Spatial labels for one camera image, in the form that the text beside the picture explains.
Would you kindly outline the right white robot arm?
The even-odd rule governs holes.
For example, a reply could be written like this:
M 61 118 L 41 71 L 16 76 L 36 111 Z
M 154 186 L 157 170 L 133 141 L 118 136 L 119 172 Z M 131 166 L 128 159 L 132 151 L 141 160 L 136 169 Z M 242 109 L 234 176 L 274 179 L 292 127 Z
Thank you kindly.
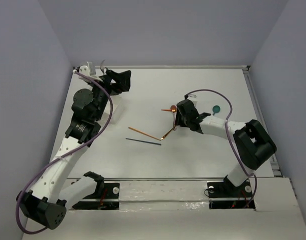
M 225 176 L 223 183 L 215 187 L 215 192 L 236 195 L 242 184 L 277 151 L 274 141 L 258 120 L 235 122 L 206 112 L 198 113 L 189 99 L 180 101 L 176 107 L 176 126 L 228 140 L 237 157 L 238 164 Z

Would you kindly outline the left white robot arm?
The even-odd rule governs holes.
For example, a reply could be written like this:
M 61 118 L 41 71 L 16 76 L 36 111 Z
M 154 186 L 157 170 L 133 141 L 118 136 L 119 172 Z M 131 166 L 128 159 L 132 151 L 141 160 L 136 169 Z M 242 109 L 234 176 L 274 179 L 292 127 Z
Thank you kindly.
M 57 228 L 76 203 L 88 195 L 97 198 L 103 193 L 104 177 L 91 171 L 76 183 L 66 188 L 63 185 L 82 155 L 109 125 L 112 96 L 130 90 L 131 71 L 106 69 L 102 76 L 84 75 L 80 69 L 73 73 L 92 88 L 74 94 L 71 122 L 56 155 L 16 198 L 16 223 L 27 235 Z

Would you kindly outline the orange copper spoon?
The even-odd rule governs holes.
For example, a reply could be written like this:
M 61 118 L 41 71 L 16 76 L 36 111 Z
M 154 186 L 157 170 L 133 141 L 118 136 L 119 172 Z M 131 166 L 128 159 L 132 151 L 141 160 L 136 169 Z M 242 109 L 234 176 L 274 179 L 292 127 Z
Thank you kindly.
M 161 111 L 176 113 L 177 112 L 177 107 L 175 105 L 171 105 L 169 109 L 161 109 Z

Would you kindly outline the pink handled silver fork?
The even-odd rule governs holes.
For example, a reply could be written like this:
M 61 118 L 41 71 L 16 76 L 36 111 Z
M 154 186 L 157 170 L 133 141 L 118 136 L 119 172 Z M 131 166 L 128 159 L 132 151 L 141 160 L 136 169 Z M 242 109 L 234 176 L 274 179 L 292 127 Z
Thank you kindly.
M 103 61 L 100 63 L 100 66 L 99 66 L 99 68 L 100 68 L 100 70 L 101 70 L 101 72 L 102 72 L 103 74 L 105 74 L 104 62 L 105 62 L 105 60 L 103 60 Z

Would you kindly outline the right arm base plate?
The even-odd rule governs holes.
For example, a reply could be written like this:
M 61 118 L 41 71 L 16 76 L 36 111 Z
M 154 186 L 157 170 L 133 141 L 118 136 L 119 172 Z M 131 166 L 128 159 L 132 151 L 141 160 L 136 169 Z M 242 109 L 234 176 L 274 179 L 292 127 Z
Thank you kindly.
M 221 181 L 207 182 L 204 195 L 208 197 L 211 210 L 256 209 L 249 181 L 233 191 L 224 190 Z

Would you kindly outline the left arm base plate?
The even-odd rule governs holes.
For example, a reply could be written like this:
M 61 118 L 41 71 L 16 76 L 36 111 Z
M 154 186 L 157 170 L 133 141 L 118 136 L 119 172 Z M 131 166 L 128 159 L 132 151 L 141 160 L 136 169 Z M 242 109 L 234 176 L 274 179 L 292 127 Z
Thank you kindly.
M 73 210 L 119 210 L 119 182 L 105 182 L 103 189 L 84 197 Z

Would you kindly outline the orange gold fork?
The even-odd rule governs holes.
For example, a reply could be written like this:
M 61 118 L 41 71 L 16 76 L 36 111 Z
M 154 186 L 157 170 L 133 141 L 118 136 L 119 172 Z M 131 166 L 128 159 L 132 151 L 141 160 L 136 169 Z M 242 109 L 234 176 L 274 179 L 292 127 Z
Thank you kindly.
M 167 131 L 162 137 L 161 141 L 164 140 L 172 131 L 174 131 L 176 126 L 174 125 L 169 131 Z

